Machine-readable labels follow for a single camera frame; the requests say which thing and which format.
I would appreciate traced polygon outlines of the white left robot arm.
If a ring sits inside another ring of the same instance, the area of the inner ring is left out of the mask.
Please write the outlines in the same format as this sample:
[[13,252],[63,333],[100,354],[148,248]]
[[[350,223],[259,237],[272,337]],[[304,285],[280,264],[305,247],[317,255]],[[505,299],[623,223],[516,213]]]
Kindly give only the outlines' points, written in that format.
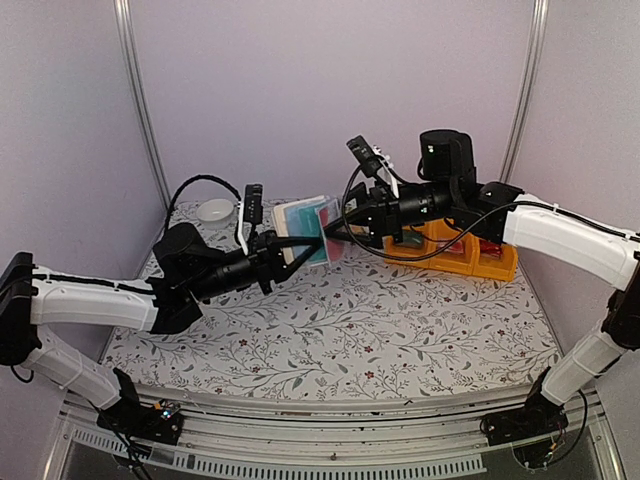
[[98,407],[135,404],[129,377],[88,359],[62,341],[54,324],[124,327],[175,335],[201,319],[201,303],[253,284],[269,294],[322,245],[318,237],[280,237],[273,230],[249,246],[210,247],[196,227],[170,227],[153,247],[161,269],[145,280],[74,276],[38,266],[18,252],[1,274],[1,363],[46,376]]

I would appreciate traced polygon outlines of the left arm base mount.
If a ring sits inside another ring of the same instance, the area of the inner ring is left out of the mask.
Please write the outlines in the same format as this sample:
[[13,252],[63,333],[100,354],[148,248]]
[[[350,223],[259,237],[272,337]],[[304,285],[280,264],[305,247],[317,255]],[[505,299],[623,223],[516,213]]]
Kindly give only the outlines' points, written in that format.
[[118,368],[113,373],[120,397],[113,406],[98,410],[97,425],[124,436],[176,446],[184,424],[180,404],[161,399],[145,406],[131,378]]

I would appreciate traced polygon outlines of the pink red circle card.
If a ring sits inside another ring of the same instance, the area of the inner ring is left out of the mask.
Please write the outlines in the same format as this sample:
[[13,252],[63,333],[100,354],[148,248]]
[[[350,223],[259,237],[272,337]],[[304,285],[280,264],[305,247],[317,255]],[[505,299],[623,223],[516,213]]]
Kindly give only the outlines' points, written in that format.
[[346,250],[346,242],[341,237],[343,234],[341,227],[330,232],[327,232],[326,228],[333,221],[339,219],[339,204],[336,200],[331,200],[317,208],[316,213],[320,222],[321,238],[324,245],[323,252],[326,256],[326,261],[328,264],[334,264],[343,258]]

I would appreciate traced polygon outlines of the red cards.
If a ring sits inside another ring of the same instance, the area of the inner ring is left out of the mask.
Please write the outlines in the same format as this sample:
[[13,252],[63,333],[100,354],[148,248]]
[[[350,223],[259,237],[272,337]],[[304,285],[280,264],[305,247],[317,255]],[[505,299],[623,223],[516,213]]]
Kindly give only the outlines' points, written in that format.
[[480,254],[493,258],[500,258],[503,254],[502,247],[486,240],[479,240]]

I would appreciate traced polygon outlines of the teal green credit card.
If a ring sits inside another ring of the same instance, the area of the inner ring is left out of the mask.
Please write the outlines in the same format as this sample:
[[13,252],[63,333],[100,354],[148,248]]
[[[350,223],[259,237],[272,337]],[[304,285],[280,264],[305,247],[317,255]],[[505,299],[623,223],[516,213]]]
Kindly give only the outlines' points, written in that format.
[[[320,222],[316,209],[329,201],[326,196],[314,197],[292,203],[284,207],[287,236],[321,237]],[[326,256],[323,252],[324,245],[306,262],[309,266],[326,264]],[[293,258],[305,250],[304,246],[291,248]]]

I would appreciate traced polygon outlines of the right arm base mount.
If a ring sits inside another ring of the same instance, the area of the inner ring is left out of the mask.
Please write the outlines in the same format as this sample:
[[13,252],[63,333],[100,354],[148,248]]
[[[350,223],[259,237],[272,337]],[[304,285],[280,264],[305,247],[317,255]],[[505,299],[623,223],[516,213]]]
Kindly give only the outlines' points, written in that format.
[[483,416],[480,431],[494,446],[561,433],[568,425],[563,407],[546,399],[542,395],[542,387],[534,385],[522,406]]

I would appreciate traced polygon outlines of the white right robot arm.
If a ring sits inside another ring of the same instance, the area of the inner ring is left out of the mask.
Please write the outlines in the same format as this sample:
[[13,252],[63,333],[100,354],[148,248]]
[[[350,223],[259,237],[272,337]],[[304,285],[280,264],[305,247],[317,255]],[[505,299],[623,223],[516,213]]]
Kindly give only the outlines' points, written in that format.
[[501,182],[477,180],[471,137],[456,130],[421,133],[418,182],[405,182],[388,158],[363,137],[346,146],[358,162],[342,201],[356,202],[325,227],[326,235],[349,241],[380,258],[386,239],[401,242],[404,231],[446,219],[456,239],[472,234],[496,245],[545,254],[607,282],[614,290],[606,317],[536,380],[526,404],[560,407],[626,352],[639,347],[639,236],[544,202]]

